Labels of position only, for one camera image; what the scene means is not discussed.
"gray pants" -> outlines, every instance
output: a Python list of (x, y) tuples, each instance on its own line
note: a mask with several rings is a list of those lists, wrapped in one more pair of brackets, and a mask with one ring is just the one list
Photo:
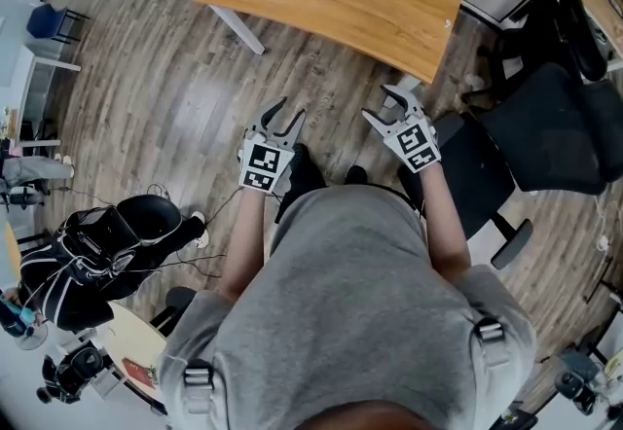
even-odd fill
[(46, 157), (16, 157), (4, 161), (2, 175), (12, 188), (35, 179), (69, 179), (71, 165)]

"black sneaker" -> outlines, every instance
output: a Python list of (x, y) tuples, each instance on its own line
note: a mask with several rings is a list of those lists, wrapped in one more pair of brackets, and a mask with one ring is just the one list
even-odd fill
[(294, 152), (294, 158), (290, 161), (290, 168), (292, 170), (300, 167), (303, 163), (312, 161), (310, 151), (303, 143), (294, 143), (292, 151)]
[(366, 169), (359, 165), (354, 165), (347, 172), (347, 177), (344, 179), (345, 185), (367, 185), (368, 173)]

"hair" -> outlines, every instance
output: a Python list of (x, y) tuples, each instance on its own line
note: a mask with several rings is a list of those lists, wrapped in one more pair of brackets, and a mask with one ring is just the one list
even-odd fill
[(40, 387), (37, 389), (37, 397), (43, 404), (49, 404), (52, 401), (52, 396), (48, 392), (47, 388)]

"strap buckle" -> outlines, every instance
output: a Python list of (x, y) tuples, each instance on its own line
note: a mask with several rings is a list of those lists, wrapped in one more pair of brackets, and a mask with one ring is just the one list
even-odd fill
[(480, 342), (485, 364), (488, 368), (496, 368), (508, 363), (504, 328), (493, 318), (484, 318), (476, 325), (476, 336)]
[(214, 369), (202, 359), (188, 363), (184, 370), (186, 408), (190, 414), (209, 413), (209, 392), (214, 390)]

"shoe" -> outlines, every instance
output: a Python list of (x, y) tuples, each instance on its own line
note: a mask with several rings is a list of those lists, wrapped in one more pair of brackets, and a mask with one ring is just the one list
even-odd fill
[(345, 185), (367, 185), (368, 173), (366, 169), (359, 165), (354, 165), (347, 172), (347, 177), (344, 179)]
[[(197, 219), (199, 219), (203, 223), (203, 226), (205, 227), (205, 216), (201, 212), (199, 212), (199, 210), (196, 210), (195, 212), (193, 212), (193, 214), (191, 215), (191, 219), (193, 217), (196, 217)], [(207, 229), (204, 229), (203, 234), (199, 238), (195, 238), (194, 241), (195, 241), (196, 248), (205, 248), (210, 242), (210, 234), (207, 232)]]
[(290, 161), (290, 168), (292, 170), (297, 169), (305, 162), (312, 161), (310, 151), (303, 143), (294, 143), (292, 151), (294, 152), (294, 158)]
[(76, 173), (76, 169), (74, 168), (74, 164), (73, 164), (73, 162), (71, 161), (71, 157), (69, 157), (68, 155), (65, 155), (65, 156), (62, 158), (62, 162), (63, 162), (65, 165), (69, 165), (69, 166), (71, 166), (71, 174), (69, 174), (69, 177), (70, 177), (71, 179), (73, 179), (73, 178), (74, 178), (74, 174)]

